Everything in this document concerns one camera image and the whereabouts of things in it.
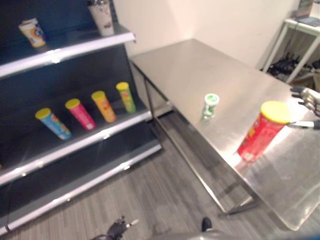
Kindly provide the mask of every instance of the shoe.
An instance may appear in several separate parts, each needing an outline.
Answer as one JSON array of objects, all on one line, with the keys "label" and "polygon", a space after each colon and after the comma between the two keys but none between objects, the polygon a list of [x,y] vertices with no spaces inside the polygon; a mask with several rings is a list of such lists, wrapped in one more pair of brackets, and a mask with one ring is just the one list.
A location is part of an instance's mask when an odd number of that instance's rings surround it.
[{"label": "shoe", "polygon": [[212,222],[210,220],[210,218],[208,218],[207,216],[203,218],[202,220],[202,228],[201,231],[202,232],[206,232],[208,229],[212,229]]}]

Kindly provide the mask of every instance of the gray wood floor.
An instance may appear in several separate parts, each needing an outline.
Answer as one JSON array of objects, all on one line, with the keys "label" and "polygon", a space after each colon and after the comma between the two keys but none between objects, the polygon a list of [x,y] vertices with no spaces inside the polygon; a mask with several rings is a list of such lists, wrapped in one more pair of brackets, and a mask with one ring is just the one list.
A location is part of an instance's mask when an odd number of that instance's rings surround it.
[{"label": "gray wood floor", "polygon": [[[246,195],[233,174],[203,151],[200,141],[194,141],[192,130],[175,113],[161,120],[209,185],[214,186],[226,208]],[[103,234],[121,215],[128,221],[136,218],[140,221],[124,234],[125,240],[198,231],[204,216],[212,219],[215,229],[243,239],[295,239],[320,234],[319,207],[295,232],[283,229],[263,205],[219,218],[218,208],[175,147],[158,126],[152,123],[151,127],[163,150],[13,231],[5,239],[88,240]]]}]

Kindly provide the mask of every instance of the blue pringles can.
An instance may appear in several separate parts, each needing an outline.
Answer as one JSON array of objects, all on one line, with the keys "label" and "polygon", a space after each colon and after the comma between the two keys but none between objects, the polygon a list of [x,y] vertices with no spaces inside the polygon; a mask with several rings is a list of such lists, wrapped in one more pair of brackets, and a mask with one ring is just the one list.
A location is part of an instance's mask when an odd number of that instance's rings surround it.
[{"label": "blue pringles can", "polygon": [[70,130],[51,112],[50,108],[42,108],[36,112],[35,118],[39,119],[60,139],[66,140],[71,138]]}]

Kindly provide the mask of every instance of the red pringles can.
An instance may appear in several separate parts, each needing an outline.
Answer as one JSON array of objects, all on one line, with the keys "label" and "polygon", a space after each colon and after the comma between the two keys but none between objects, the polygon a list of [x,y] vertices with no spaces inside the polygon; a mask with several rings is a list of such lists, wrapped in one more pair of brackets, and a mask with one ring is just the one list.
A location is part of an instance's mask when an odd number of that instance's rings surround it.
[{"label": "red pringles can", "polygon": [[290,111],[287,104],[266,101],[261,105],[260,114],[238,148],[238,154],[246,162],[255,162],[289,122]]},{"label": "red pringles can", "polygon": [[65,107],[72,113],[72,115],[79,121],[79,123],[86,130],[94,129],[96,126],[95,121],[86,111],[85,107],[77,98],[70,99],[65,103]]}]

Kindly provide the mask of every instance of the yellow lid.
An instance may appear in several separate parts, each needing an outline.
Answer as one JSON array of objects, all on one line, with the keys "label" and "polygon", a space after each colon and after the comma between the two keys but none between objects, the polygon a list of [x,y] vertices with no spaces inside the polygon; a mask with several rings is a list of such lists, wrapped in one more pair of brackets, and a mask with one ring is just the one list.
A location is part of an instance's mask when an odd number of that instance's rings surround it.
[{"label": "yellow lid", "polygon": [[261,113],[270,121],[278,124],[290,122],[289,107],[281,101],[266,101],[261,105]]},{"label": "yellow lid", "polygon": [[45,117],[48,117],[50,113],[51,113],[50,108],[45,107],[35,113],[35,118],[44,119]]},{"label": "yellow lid", "polygon": [[79,104],[80,104],[80,100],[77,98],[73,98],[73,99],[70,99],[69,101],[67,101],[64,106],[67,109],[73,109],[73,108],[77,107]]},{"label": "yellow lid", "polygon": [[98,100],[101,98],[104,98],[106,96],[104,91],[95,91],[94,93],[91,94],[92,100]]},{"label": "yellow lid", "polygon": [[125,81],[122,81],[122,82],[119,82],[115,87],[118,91],[126,90],[129,88],[129,84]]}]

